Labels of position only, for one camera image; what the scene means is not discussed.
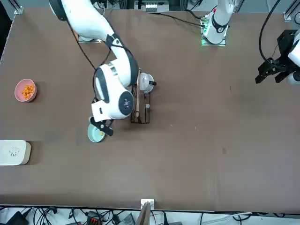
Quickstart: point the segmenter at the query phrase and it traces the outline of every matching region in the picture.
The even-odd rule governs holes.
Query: black cable
[[[68,26],[69,26],[69,28],[70,28],[70,30],[71,30],[71,32],[72,32],[75,40],[76,40],[76,43],[77,43],[78,47],[80,48],[81,52],[83,53],[83,55],[85,56],[85,58],[87,59],[87,61],[90,63],[90,65],[93,67],[93,69],[96,70],[95,66],[93,65],[93,63],[91,62],[91,60],[89,59],[89,57],[86,55],[86,53],[84,52],[83,48],[78,43],[76,35],[75,35],[75,33],[74,33],[74,31],[73,31],[73,29],[72,29],[72,27],[70,25],[70,22],[68,20],[67,20],[67,24],[68,24]]]
[[[47,218],[47,215],[48,215],[48,213],[51,211],[51,209],[47,209],[47,210],[48,210],[48,211],[45,212],[45,219],[46,219],[48,225],[52,225],[52,224],[50,223],[50,221],[48,220],[48,218]]]
[[[276,45],[276,47],[275,47],[275,49],[274,49],[274,52],[273,52],[271,58],[273,58],[273,56],[274,56],[274,54],[275,54],[275,52],[276,52],[277,47],[278,47],[278,44]]]
[[[163,214],[164,214],[164,225],[169,225],[165,211],[163,211]]]
[[[34,214],[33,214],[33,225],[36,225],[36,214],[37,214],[37,210],[38,210],[38,208],[34,211]]]
[[[212,8],[211,12],[212,12],[216,7],[217,7],[217,5],[216,5],[214,8]]]
[[[281,0],[277,0],[276,3],[274,4],[274,6],[272,7],[271,11],[269,12],[266,20],[263,22],[263,25],[262,25],[262,29],[261,29],[261,32],[259,34],[259,40],[258,40],[258,48],[259,48],[259,53],[261,54],[262,58],[264,61],[268,62],[272,67],[275,67],[277,69],[284,69],[285,67],[281,67],[281,66],[277,66],[275,64],[273,64],[272,62],[270,62],[268,59],[266,59],[266,57],[264,56],[263,54],[263,51],[262,51],[262,36],[263,36],[263,29],[265,28],[269,18],[271,17],[274,9],[276,8],[276,6],[278,5],[278,3],[280,2]]]
[[[40,215],[40,217],[39,217],[37,223],[39,222],[39,220],[41,220],[41,221],[40,221],[40,225],[45,224],[45,219],[46,219],[47,224],[48,224],[48,225],[52,225],[52,224],[50,223],[50,221],[48,220],[48,218],[47,218],[47,214],[51,211],[51,209],[48,208],[48,209],[46,209],[46,210],[44,211],[43,208],[38,208],[38,210],[39,210],[39,212],[41,213],[41,215]]]
[[[196,19],[198,19],[198,20],[201,20],[202,19],[202,16],[196,16],[191,10],[189,10],[189,9],[186,9],[185,10],[186,12],[189,12],[190,14],[192,14],[192,16],[193,17],[195,17]]]
[[[191,8],[191,10],[193,10],[198,4],[200,5],[202,3],[203,0],[198,0],[196,2],[196,4]]]
[[[77,222],[77,220],[76,220],[76,218],[74,216],[74,213],[73,213],[73,219],[74,219],[75,223],[79,225],[79,223]]]
[[[189,22],[189,21],[186,21],[186,20],[182,20],[182,19],[179,19],[179,18],[177,18],[175,16],[172,16],[172,15],[167,15],[167,14],[159,14],[159,15],[168,16],[168,17],[173,18],[175,20],[180,20],[180,21],[183,21],[185,23],[189,23],[191,25],[195,25],[195,26],[198,26],[198,27],[205,27],[205,25],[201,25],[201,24],[197,24],[197,23],[194,23],[194,22]]]
[[[84,212],[82,209],[79,209],[81,212],[83,212],[83,214],[87,217],[89,215],[88,212]]]
[[[240,215],[239,215],[239,219],[240,219],[240,225],[242,225],[242,219],[240,218]]]
[[[274,213],[274,215],[275,215],[276,217],[278,217],[278,218],[283,218],[283,217],[285,217],[285,214],[284,214],[284,213],[282,214],[281,217],[280,217],[277,213]]]
[[[125,212],[125,210],[122,210],[121,212],[118,212],[116,215],[118,216],[119,214]]]
[[[298,25],[300,25],[300,23],[296,22],[296,16],[297,16],[299,13],[300,13],[300,12],[297,12],[296,15],[295,15],[295,17],[294,17],[295,24],[298,24]]]
[[[110,210],[110,211],[109,211],[109,213],[108,213],[108,217],[107,217],[107,219],[105,219],[105,218],[104,218],[104,216],[105,216],[106,214],[105,214],[105,215],[103,215],[102,222],[105,222],[105,224],[106,224],[106,222],[109,220],[109,217],[111,216],[111,212],[112,212],[112,217],[113,217],[113,211],[111,211],[111,210]]]
[[[201,214],[201,217],[200,217],[200,225],[202,225],[203,214],[204,214],[204,213],[202,213],[202,214]]]
[[[251,216],[248,215],[248,216],[246,216],[245,218],[241,218],[240,216],[238,216],[238,217],[239,217],[239,219],[236,219],[236,218],[233,216],[233,219],[234,219],[235,221],[241,222],[241,221],[244,221],[244,220],[249,219]]]

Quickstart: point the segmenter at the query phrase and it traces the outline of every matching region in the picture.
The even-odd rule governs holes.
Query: table
[[[106,16],[157,82],[151,123],[115,121],[113,137],[91,143],[93,70],[65,22],[26,8],[0,65],[0,139],[25,139],[32,154],[27,165],[0,168],[1,202],[139,208],[154,198],[157,209],[299,213],[300,89],[273,77],[255,84],[266,14],[234,14],[227,47],[201,47],[198,27],[169,17]],[[266,56],[287,28],[271,17]],[[82,46],[94,64],[108,52]],[[30,104],[14,97],[23,78],[38,85]]]

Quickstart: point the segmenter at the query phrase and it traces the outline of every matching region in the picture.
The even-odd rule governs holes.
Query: cereal
[[[24,90],[21,92],[24,99],[28,100],[34,92],[34,85],[26,85]]]

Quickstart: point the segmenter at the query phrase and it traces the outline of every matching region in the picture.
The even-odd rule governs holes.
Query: wire
[[[202,218],[203,218],[203,215],[204,213],[201,214],[201,217],[200,217],[200,225],[202,225]]]
[[[275,54],[275,52],[276,52],[277,47],[278,47],[278,44],[276,45],[276,47],[275,47],[275,49],[274,49],[274,52],[273,52],[271,58],[273,58],[273,56],[274,56],[274,54]]]
[[[240,216],[239,216],[239,219],[240,219],[240,225],[242,225],[242,219],[240,218]]]
[[[76,218],[74,216],[74,213],[73,213],[73,219],[74,219],[75,223],[79,225],[79,223],[77,222],[77,220],[76,220]]]
[[[87,217],[88,216],[88,212],[84,212],[82,209],[79,209],[81,212],[83,212],[83,214]]]
[[[119,214],[125,212],[125,210],[122,210],[121,212],[118,212],[116,215],[118,216]]]
[[[153,211],[151,211],[151,213],[152,213],[152,216],[153,216],[153,219],[154,219],[154,223],[155,223],[155,225],[157,225],[157,224],[156,224],[155,215],[153,214]]]
[[[285,214],[284,214],[284,213],[282,214],[281,217],[280,217],[277,213],[274,213],[274,215],[275,215],[276,217],[278,217],[278,218],[283,218],[283,217],[285,217]]]
[[[212,12],[216,7],[217,7],[217,5],[216,5],[214,8],[212,8],[211,12]]]
[[[198,0],[196,2],[196,4],[191,8],[191,10],[193,10],[198,4],[200,5],[202,3],[203,0]]]
[[[251,217],[250,215],[246,216],[245,218],[241,218],[241,217],[239,216],[239,219],[236,219],[235,217],[233,217],[233,219],[234,219],[235,221],[241,222],[241,221],[244,221],[244,220],[249,219],[250,217]]]
[[[196,16],[191,10],[189,10],[189,9],[186,9],[185,10],[186,12],[189,12],[190,14],[192,14],[192,16],[193,17],[195,17],[196,19],[198,19],[198,20],[201,20],[202,19],[202,16]]]
[[[93,63],[91,62],[91,60],[89,59],[89,57],[86,55],[86,53],[84,52],[83,48],[82,48],[82,47],[80,46],[80,44],[78,43],[77,38],[76,38],[76,35],[75,35],[75,33],[74,33],[74,31],[73,31],[71,25],[70,25],[69,20],[67,20],[67,24],[68,24],[68,26],[69,26],[69,28],[70,28],[70,30],[71,30],[71,32],[72,32],[72,34],[73,34],[75,40],[76,40],[76,43],[77,43],[78,47],[80,48],[81,52],[83,53],[83,55],[85,56],[85,58],[87,59],[87,61],[90,63],[90,65],[93,67],[93,69],[96,70],[95,66],[93,65]]]
[[[198,27],[205,27],[205,25],[201,25],[201,24],[197,24],[197,23],[194,23],[194,22],[189,22],[189,21],[186,21],[186,20],[182,20],[182,19],[179,19],[179,18],[177,18],[175,16],[172,16],[172,15],[167,15],[167,14],[160,14],[160,15],[168,16],[168,17],[173,18],[175,20],[180,20],[180,21],[183,21],[185,23],[189,23],[191,25],[195,25],[195,26],[198,26]]]
[[[48,220],[48,218],[47,218],[47,214],[51,211],[51,209],[46,209],[46,211],[44,211],[43,208],[42,208],[42,211],[44,212],[44,220],[46,219],[48,225],[52,225],[50,223],[50,221]]]
[[[263,22],[263,25],[262,25],[262,29],[261,29],[261,32],[259,34],[259,40],[258,40],[258,48],[259,48],[259,53],[261,54],[262,58],[264,61],[268,62],[272,67],[275,67],[277,69],[284,69],[284,67],[281,67],[281,66],[277,66],[275,64],[273,64],[272,62],[270,62],[268,59],[266,59],[266,57],[264,56],[263,54],[263,51],[262,51],[262,36],[263,36],[263,30],[269,20],[269,18],[271,17],[274,9],[276,8],[276,6],[278,5],[278,3],[280,2],[281,0],[277,0],[276,3],[274,4],[274,6],[272,7],[271,11],[269,12],[266,20]]]
[[[295,24],[298,24],[298,25],[300,25],[300,23],[298,23],[298,22],[296,21],[296,16],[297,16],[299,13],[300,13],[300,12],[297,12],[296,15],[295,15],[295,17],[294,17]]]

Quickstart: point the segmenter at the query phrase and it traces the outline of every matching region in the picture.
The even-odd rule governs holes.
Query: cable
[[[22,213],[22,212],[24,212],[25,211],[25,209],[28,209],[28,208],[24,208],[20,213]]]
[[[233,219],[234,219],[235,221],[241,222],[241,221],[244,221],[244,220],[249,219],[250,217],[251,217],[250,215],[246,216],[245,218],[241,218],[241,217],[239,216],[239,219],[236,219],[235,217],[233,217]]]
[[[151,211],[151,213],[152,213],[152,216],[153,216],[153,219],[154,219],[154,223],[155,223],[155,225],[157,225],[157,224],[156,224],[155,215],[153,214],[153,211]]]
[[[191,25],[195,25],[195,26],[198,26],[198,27],[205,27],[205,25],[201,25],[201,24],[197,24],[197,23],[194,23],[194,22],[189,22],[189,21],[186,21],[186,20],[182,20],[182,19],[179,19],[179,18],[177,18],[175,16],[172,16],[172,15],[167,15],[167,14],[159,14],[159,15],[168,16],[168,17],[173,18],[175,20],[180,20],[180,21],[183,21],[185,23],[189,23]]]
[[[268,62],[272,67],[275,67],[277,69],[284,69],[285,67],[281,67],[281,66],[277,66],[275,64],[273,64],[272,62],[270,62],[268,59],[266,59],[266,57],[264,56],[263,54],[263,51],[262,51],[262,36],[263,36],[263,30],[269,20],[269,18],[271,17],[274,9],[276,8],[276,6],[278,5],[278,3],[280,2],[281,0],[277,0],[276,3],[274,4],[274,6],[272,7],[271,11],[269,12],[266,20],[263,22],[263,25],[262,25],[262,29],[260,31],[260,34],[259,34],[259,40],[258,40],[258,48],[259,48],[259,53],[261,54],[262,58],[264,61]]]
[[[185,10],[186,12],[189,12],[190,14],[192,14],[192,16],[193,17],[195,17],[196,19],[198,19],[198,20],[201,20],[202,19],[202,16],[196,16],[191,10],[189,10],[189,9],[186,9]]]
[[[277,47],[278,47],[278,44],[276,45],[276,47],[275,47],[275,49],[274,49],[274,52],[273,52],[271,58],[273,58],[273,56],[274,56],[274,54],[275,54],[275,52],[276,52]]]
[[[198,218],[198,224],[199,224],[199,225],[202,225],[203,214],[204,214],[204,213],[202,213],[201,216]]]
[[[87,61],[90,63],[90,65],[93,67],[93,69],[96,70],[95,66],[93,65],[93,63],[91,62],[91,60],[89,59],[89,57],[86,55],[86,53],[84,52],[83,48],[82,48],[82,47],[80,46],[80,44],[78,43],[77,38],[76,38],[76,35],[75,35],[75,33],[74,33],[74,31],[73,31],[71,25],[70,25],[69,20],[67,20],[67,24],[68,24],[68,26],[69,26],[69,28],[70,28],[70,30],[71,30],[71,32],[72,32],[72,34],[73,34],[75,40],[76,40],[76,43],[77,43],[78,47],[80,48],[81,52],[83,53],[83,55],[85,56],[85,58],[87,59]]]
[[[300,12],[297,12],[296,15],[295,15],[295,17],[294,17],[295,24],[298,24],[298,25],[300,25],[300,23],[296,22],[296,16],[297,16],[299,13],[300,13]]]
[[[285,217],[285,214],[283,213],[282,216],[280,217],[277,213],[274,213],[274,215],[277,217],[277,218],[283,218]]]
[[[122,210],[121,212],[118,212],[116,215],[118,216],[119,214],[125,212],[125,210]]]
[[[240,218],[240,216],[239,216],[239,219],[240,219],[240,225],[242,225],[242,219]]]
[[[197,2],[196,2],[196,4],[190,9],[191,11],[199,4],[201,4],[202,3],[202,1],[203,0],[198,0]]]
[[[74,216],[74,213],[73,213],[73,219],[74,219],[75,223],[79,225],[79,223],[77,222],[77,220],[76,220],[76,218],[75,218],[75,216]]]
[[[107,219],[103,219],[102,221],[106,223],[106,222],[109,220],[109,217],[111,216],[111,213],[112,213],[112,217],[113,217],[113,211],[109,211],[109,214],[108,214]]]
[[[79,209],[81,212],[83,212],[83,214],[87,217],[89,215],[88,212],[84,212],[82,209]]]
[[[212,12],[216,7],[217,7],[217,5],[216,5],[214,8],[212,8],[211,12]]]
[[[169,225],[165,211],[163,211],[163,214],[164,214],[164,225]]]
[[[52,225],[52,224],[50,223],[50,221],[48,220],[48,218],[47,218],[47,214],[51,211],[51,209],[46,209],[46,211],[44,211],[43,208],[42,208],[42,211],[44,212],[44,219],[46,219],[47,224],[48,224],[48,225]]]

